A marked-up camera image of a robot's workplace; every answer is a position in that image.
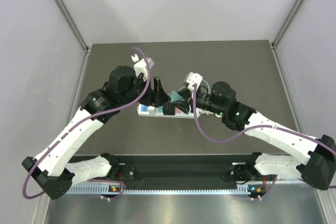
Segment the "teal charger block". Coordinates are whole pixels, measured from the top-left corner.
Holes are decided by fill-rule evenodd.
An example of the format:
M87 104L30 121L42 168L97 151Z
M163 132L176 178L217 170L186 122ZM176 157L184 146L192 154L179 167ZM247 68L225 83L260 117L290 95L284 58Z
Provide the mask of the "teal charger block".
M177 102L183 99L183 97L176 91L171 92L171 102Z

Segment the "white cube adapter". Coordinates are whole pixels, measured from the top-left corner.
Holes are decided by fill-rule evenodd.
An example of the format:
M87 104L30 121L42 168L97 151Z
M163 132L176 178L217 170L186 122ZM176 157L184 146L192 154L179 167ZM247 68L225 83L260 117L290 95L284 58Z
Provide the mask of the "white cube adapter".
M156 108L153 106L148 106L148 112L149 114L155 114L156 113Z

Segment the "white power strip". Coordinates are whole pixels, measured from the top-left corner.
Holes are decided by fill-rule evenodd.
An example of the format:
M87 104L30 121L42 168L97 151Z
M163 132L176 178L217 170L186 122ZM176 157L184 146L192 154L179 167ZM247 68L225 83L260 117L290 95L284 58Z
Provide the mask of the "white power strip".
M157 117L157 118L181 118L181 119L194 119L194 114L190 111L188 114L183 113L181 110L175 108L174 115L166 115L163 113L163 107L152 107L139 104L137 107L139 116Z

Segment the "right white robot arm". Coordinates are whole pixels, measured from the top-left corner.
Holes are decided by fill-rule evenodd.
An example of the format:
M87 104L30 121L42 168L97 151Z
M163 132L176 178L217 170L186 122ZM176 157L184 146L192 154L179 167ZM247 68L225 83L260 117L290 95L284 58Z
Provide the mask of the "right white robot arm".
M252 153L245 162L245 174L252 180L262 175L298 178L319 189L331 189L335 175L335 140L305 135L278 124L255 109L237 101L236 92L226 82L216 82L201 91L198 84L188 85L171 96L172 105L183 112L197 109L217 114L236 135L258 138L285 152L285 155Z

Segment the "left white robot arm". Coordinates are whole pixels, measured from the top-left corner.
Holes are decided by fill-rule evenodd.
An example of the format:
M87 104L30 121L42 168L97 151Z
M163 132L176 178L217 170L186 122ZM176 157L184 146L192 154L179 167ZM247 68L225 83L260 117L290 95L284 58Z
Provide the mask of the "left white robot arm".
M96 178L114 180L119 174L117 159L103 153L72 163L70 160L86 140L114 115L135 103L160 107L169 101L161 80L128 66L111 71L102 88L87 95L69 124L40 154L27 157L22 166L50 199L63 196L71 186Z

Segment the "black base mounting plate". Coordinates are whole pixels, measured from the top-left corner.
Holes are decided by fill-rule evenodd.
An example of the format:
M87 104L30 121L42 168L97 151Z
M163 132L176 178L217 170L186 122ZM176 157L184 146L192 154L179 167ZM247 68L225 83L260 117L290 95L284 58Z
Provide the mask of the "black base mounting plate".
M244 169L248 155L118 155L121 179L129 190L235 189L262 182Z

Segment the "left aluminium frame post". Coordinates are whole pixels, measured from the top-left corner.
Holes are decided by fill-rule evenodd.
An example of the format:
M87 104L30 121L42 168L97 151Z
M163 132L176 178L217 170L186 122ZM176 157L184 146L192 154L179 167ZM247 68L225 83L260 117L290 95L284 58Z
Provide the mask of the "left aluminium frame post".
M65 19L66 23L68 24L70 30L72 31L73 35L75 36L77 42L79 43L80 47L87 52L89 50L89 46L85 42L81 32L79 31L70 11L68 10L65 2L63 0L54 0L60 13L62 14L63 18Z

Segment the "aluminium frame post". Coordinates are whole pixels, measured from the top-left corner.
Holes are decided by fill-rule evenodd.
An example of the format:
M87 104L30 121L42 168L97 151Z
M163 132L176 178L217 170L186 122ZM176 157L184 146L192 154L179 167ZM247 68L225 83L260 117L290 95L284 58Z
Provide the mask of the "aluminium frame post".
M73 35L75 36L77 42L79 43L80 47L87 52L89 50L89 46L85 42L81 32L79 31L70 11L68 10L65 2L63 0L54 0L60 13L62 14L63 18L65 19L66 23L68 24L70 30L72 31Z
M295 0L295 2L293 4L292 8L290 9L288 15L286 16L285 20L283 21L282 25L280 26L280 29L277 32L274 40L270 43L271 48L273 50L275 50L276 47L280 44L283 36L285 35L287 30L289 29L289 26L293 22L295 16L297 15L298 11L300 10L300 8L301 8L301 6L303 5L304 2L305 2L305 0Z

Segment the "right aluminium frame post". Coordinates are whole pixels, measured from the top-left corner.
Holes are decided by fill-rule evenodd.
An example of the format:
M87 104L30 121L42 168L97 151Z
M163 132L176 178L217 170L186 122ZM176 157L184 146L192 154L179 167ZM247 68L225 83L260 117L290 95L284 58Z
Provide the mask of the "right aluminium frame post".
M290 9L288 15L286 16L285 20L283 21L282 25L280 26L280 29L277 32L274 40L270 43L271 48L273 50L275 50L276 47L280 44L283 36L285 35L287 30L289 29L289 26L293 22L295 16L297 15L298 11L300 10L300 8L301 8L301 6L303 5L304 2L305 2L305 0L295 0L295 2L293 4L292 8Z

